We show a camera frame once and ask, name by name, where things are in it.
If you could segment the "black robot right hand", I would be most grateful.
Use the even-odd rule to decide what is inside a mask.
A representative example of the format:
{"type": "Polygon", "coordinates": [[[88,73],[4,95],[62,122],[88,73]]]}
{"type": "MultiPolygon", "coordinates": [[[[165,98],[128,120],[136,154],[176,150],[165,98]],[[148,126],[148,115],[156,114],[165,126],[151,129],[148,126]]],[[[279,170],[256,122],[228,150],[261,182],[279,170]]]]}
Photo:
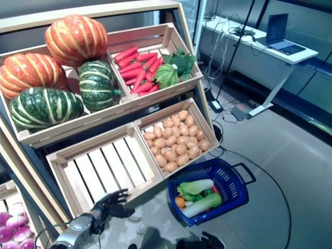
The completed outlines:
{"type": "Polygon", "coordinates": [[[225,249],[225,245],[220,239],[205,231],[202,232],[201,241],[203,242],[203,248],[225,249]]]}

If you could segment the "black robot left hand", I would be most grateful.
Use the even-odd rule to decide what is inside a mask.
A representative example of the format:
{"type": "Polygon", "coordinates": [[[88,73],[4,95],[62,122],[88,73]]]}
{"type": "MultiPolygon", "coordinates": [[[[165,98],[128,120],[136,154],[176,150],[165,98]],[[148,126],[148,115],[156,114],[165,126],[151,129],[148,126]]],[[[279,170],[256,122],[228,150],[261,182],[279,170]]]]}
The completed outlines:
{"type": "Polygon", "coordinates": [[[127,188],[109,193],[96,202],[89,213],[94,215],[96,220],[105,220],[109,216],[116,218],[130,217],[134,214],[135,209],[123,205],[126,203],[128,196],[127,188]]]}

